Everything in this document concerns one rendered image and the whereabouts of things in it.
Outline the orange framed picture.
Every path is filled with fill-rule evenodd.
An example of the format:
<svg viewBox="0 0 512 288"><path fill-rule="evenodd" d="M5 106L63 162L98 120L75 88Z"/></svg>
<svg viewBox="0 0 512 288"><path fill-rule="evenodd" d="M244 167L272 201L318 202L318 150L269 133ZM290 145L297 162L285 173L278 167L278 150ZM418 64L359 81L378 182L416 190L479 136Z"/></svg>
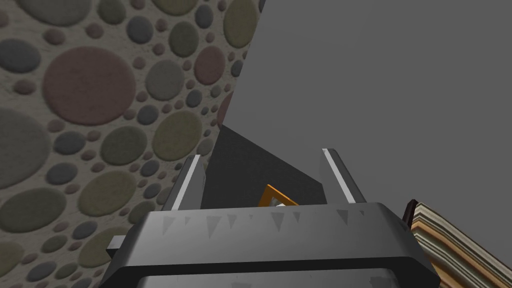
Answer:
<svg viewBox="0 0 512 288"><path fill-rule="evenodd" d="M289 197L275 189L271 185L266 185L263 194L259 200L258 207L278 207L278 206L298 206L299 204Z"/></svg>

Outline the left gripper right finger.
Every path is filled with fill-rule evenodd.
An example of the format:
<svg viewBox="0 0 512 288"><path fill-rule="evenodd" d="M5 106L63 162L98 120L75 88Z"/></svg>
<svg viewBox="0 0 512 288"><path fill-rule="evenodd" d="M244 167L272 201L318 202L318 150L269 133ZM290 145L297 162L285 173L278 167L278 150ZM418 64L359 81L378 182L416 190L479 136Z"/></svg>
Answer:
<svg viewBox="0 0 512 288"><path fill-rule="evenodd" d="M328 204L366 202L339 153L334 148L322 149L319 176Z"/></svg>

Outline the beige stack of books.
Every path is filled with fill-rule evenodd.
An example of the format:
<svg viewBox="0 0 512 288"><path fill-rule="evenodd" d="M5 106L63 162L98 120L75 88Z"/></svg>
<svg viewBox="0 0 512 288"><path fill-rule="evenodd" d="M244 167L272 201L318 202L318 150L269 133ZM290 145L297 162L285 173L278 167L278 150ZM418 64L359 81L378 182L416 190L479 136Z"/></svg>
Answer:
<svg viewBox="0 0 512 288"><path fill-rule="evenodd" d="M402 219L439 275L439 288L512 288L512 269L424 203L412 199Z"/></svg>

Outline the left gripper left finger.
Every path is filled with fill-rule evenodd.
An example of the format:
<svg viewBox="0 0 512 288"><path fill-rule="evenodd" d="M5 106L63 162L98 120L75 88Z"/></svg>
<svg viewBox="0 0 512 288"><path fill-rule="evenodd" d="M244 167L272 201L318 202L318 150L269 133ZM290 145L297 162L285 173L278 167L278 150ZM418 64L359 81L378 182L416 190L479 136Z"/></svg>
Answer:
<svg viewBox="0 0 512 288"><path fill-rule="evenodd" d="M163 211L199 210L202 205L206 172L199 154L187 157L165 203Z"/></svg>

